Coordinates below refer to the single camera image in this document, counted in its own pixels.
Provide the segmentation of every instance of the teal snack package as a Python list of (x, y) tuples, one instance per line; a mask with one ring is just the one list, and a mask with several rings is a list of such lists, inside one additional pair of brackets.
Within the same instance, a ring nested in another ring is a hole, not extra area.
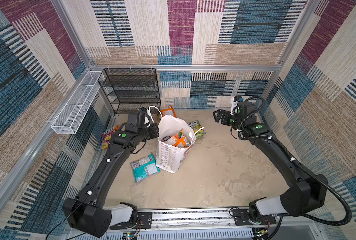
[(150, 153), (149, 156), (131, 162), (130, 165), (133, 169), (135, 182), (139, 182), (142, 179), (145, 179), (148, 176), (160, 171), (159, 168), (156, 167), (153, 153)]

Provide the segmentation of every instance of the white rope handle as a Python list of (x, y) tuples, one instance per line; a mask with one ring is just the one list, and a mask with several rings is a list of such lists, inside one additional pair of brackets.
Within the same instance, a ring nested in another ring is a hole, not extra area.
[(150, 107), (153, 107), (153, 108), (157, 109), (158, 112), (161, 114), (161, 117), (162, 117), (161, 111), (160, 111), (156, 106), (150, 105), (150, 106), (149, 106), (150, 118), (152, 119), (153, 122), (154, 122), (154, 119), (153, 119), (153, 117), (152, 117), (152, 112), (150, 111)]
[[(204, 127), (201, 127), (200, 129), (198, 129), (195, 133), (194, 136), (197, 132), (199, 132), (200, 130), (204, 129)], [(191, 142), (190, 142), (190, 146), (193, 144), (193, 140), (194, 140), (194, 136), (191, 138)]]

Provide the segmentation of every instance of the snack package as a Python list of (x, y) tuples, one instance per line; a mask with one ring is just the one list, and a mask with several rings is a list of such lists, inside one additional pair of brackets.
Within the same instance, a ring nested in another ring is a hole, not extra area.
[(190, 146), (190, 142), (183, 135), (183, 128), (181, 129), (181, 131), (177, 132), (174, 136), (167, 139), (165, 143), (180, 148), (187, 148)]
[[(194, 122), (189, 122), (187, 125), (189, 125), (189, 127), (191, 129), (193, 129), (194, 132), (196, 132), (198, 129), (201, 128), (201, 124), (200, 124), (199, 120), (195, 120)], [(195, 137), (198, 139), (205, 134), (206, 134), (206, 132), (202, 129), (195, 134)]]
[(148, 176), (160, 171), (159, 168), (156, 167), (153, 153), (150, 153), (149, 156), (131, 162), (130, 165), (133, 169), (135, 182), (139, 182), (142, 179), (145, 179)]
[(166, 109), (162, 109), (161, 110), (161, 114), (162, 114), (162, 117), (165, 116), (165, 115), (171, 115), (174, 118), (177, 117), (176, 114), (175, 114), (174, 108), (171, 105), (168, 106)]
[(102, 147), (101, 147), (101, 149), (105, 149), (108, 147), (108, 141), (111, 139), (111, 136), (113, 135), (113, 133), (118, 130), (118, 128), (119, 128), (119, 126), (116, 125), (115, 127), (111, 127), (108, 130), (104, 131), (104, 133), (102, 133)]

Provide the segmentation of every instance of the black mounting plate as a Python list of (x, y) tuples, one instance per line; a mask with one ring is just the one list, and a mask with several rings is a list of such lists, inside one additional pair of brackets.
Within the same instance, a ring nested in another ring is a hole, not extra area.
[[(250, 223), (247, 211), (247, 209), (233, 209), (231, 211), (233, 213), (233, 216), (236, 216), (234, 217), (234, 222), (236, 226), (254, 225)], [(266, 218), (270, 221), (270, 224), (276, 224), (275, 217), (267, 215)], [(264, 220), (264, 222), (261, 223), (261, 225), (267, 225), (266, 219)]]
[[(152, 228), (152, 216), (153, 216), (152, 212), (138, 212), (137, 213), (137, 219), (141, 219), (142, 220), (141, 229)], [(139, 221), (137, 221), (137, 224), (131, 229), (137, 229), (138, 225), (139, 225)], [(126, 229), (124, 227), (123, 223), (119, 223), (119, 224), (110, 226), (109, 228), (110, 228), (110, 230)]]

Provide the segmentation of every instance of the wall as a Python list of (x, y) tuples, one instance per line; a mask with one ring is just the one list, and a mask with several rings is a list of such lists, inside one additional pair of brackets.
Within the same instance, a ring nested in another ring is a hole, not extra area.
[[(0, 0), (0, 184), (84, 68), (49, 0)], [(77, 134), (53, 134), (0, 214), (0, 239), (43, 239), (64, 217), (108, 118), (97, 95)]]
[[(96, 65), (277, 64), (306, 0), (63, 0)], [(229, 107), (266, 72), (157, 72), (161, 106)]]
[[(300, 39), (261, 113), (289, 150), (349, 203), (352, 221), (325, 226), (330, 239), (356, 239), (356, 1), (322, 0)], [(331, 194), (316, 213), (344, 216)]]

